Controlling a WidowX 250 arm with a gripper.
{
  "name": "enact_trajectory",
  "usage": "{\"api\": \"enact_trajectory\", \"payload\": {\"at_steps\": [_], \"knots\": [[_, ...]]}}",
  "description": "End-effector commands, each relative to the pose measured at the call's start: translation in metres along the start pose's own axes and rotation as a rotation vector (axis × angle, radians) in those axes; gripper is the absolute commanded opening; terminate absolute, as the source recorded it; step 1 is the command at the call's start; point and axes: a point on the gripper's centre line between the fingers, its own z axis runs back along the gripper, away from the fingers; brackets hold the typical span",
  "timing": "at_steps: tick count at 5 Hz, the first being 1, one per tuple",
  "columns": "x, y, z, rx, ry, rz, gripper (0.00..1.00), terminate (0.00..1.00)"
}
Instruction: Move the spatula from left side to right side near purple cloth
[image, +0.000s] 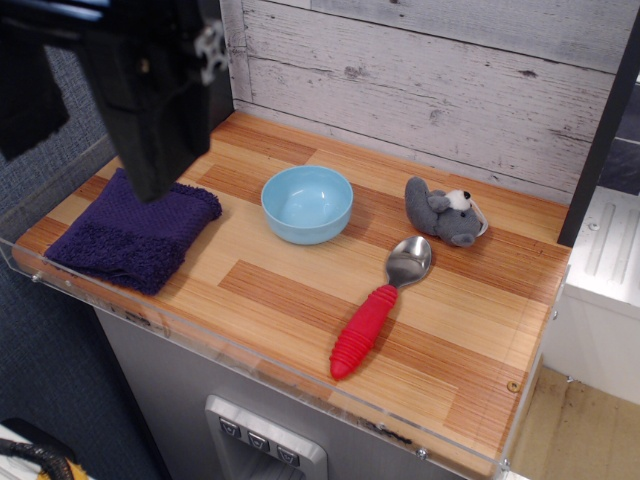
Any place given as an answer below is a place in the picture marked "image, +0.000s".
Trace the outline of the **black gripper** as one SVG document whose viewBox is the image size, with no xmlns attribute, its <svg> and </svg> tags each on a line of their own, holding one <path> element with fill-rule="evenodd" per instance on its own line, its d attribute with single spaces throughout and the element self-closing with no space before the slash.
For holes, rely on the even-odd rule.
<svg viewBox="0 0 640 480">
<path fill-rule="evenodd" d="M 7 39 L 74 51 L 137 198 L 165 196 L 209 150 L 204 1 L 4 1 Z"/>
</svg>

